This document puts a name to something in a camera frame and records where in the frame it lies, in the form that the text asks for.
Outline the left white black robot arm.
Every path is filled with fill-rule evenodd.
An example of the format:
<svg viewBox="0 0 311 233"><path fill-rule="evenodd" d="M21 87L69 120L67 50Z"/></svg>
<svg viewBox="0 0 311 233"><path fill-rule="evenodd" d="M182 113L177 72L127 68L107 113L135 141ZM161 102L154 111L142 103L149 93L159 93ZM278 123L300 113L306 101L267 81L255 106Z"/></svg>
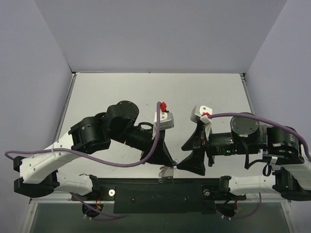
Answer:
<svg viewBox="0 0 311 233"><path fill-rule="evenodd" d="M92 160L93 153L108 149L112 141L141 151L140 160L130 167L144 163L174 166L164 141L165 131L174 126L166 104L157 103L153 123L136 123L138 115L138 107L123 100L103 113L84 118L45 150L16 151L13 166L19 178L14 181L14 191L30 198L60 191L96 199L101 188L95 176L70 175L60 167L80 157Z"/></svg>

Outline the silver bottle opener keychain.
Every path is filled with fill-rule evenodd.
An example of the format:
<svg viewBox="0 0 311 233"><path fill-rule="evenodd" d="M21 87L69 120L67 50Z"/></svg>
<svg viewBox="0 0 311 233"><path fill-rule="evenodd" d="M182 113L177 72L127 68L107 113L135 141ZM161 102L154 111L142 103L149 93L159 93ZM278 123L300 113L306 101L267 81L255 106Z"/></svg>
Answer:
<svg viewBox="0 0 311 233"><path fill-rule="evenodd" d="M174 168L169 166L162 166L158 174L158 182L165 183L167 181L172 181L174 175Z"/></svg>

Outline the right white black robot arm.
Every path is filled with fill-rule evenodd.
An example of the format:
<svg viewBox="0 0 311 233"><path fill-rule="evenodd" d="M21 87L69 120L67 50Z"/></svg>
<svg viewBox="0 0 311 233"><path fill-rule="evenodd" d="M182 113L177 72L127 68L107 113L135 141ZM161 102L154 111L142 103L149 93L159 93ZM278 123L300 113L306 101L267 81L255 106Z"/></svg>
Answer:
<svg viewBox="0 0 311 233"><path fill-rule="evenodd" d="M212 119L223 116L230 118L230 132L213 133ZM196 129L182 146L190 155L178 163L179 170L203 176L216 156L231 155L244 155L244 168L249 169L254 164L250 155L262 154L261 175L219 179L221 198L276 193L287 200L311 199L311 155L306 140L295 129L251 113L202 113L192 121Z"/></svg>

